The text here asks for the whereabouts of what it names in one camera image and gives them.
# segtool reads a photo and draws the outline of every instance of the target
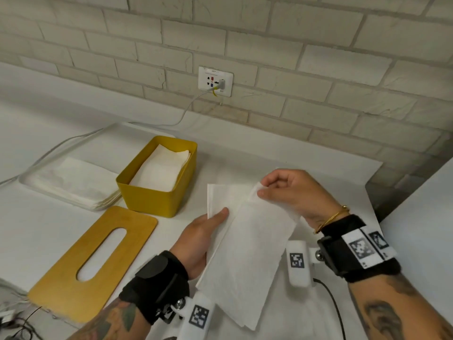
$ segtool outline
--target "qr code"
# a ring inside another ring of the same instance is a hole
[[[365,238],[360,238],[359,240],[352,241],[349,243],[349,247],[352,248],[354,254],[357,258],[363,259],[369,257],[376,253],[367,243]]]
[[[370,233],[369,237],[377,245],[379,249],[390,247],[389,244],[384,240],[384,238],[378,231]]]
[[[204,329],[208,314],[208,309],[195,305],[192,311],[192,315],[190,315],[189,323],[197,326],[198,328]]]
[[[289,260],[291,261],[291,267],[305,268],[305,265],[303,263],[303,254],[302,253],[290,253]]]

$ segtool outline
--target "person's left hand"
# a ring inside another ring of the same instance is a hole
[[[206,252],[211,244],[211,235],[228,215],[228,209],[223,208],[209,219],[207,214],[194,219],[170,249],[184,265],[190,280],[197,278],[206,267]]]

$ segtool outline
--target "gold bracelet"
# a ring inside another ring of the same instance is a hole
[[[346,205],[342,206],[342,209],[338,211],[336,214],[334,214],[331,218],[329,218],[327,221],[325,221],[323,224],[321,224],[313,234],[318,234],[326,225],[330,224],[336,217],[341,215],[344,212],[349,212],[349,208]]]

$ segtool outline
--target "outlet cover plate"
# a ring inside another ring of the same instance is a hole
[[[234,75],[230,72],[221,72],[211,68],[199,67],[198,88],[202,91],[206,91],[207,89],[217,85],[220,80],[225,80],[225,89],[216,90],[216,94],[231,97],[233,77]]]

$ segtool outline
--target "yellow tissue box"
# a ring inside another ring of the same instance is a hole
[[[173,190],[162,192],[130,186],[129,183],[135,174],[137,174],[141,165],[149,158],[159,144],[174,152],[188,150],[190,153],[189,159],[179,172]],[[195,142],[188,140],[166,136],[154,137],[116,178],[116,183],[120,188],[128,209],[163,217],[173,217],[176,215],[197,166],[197,147],[198,145]]]

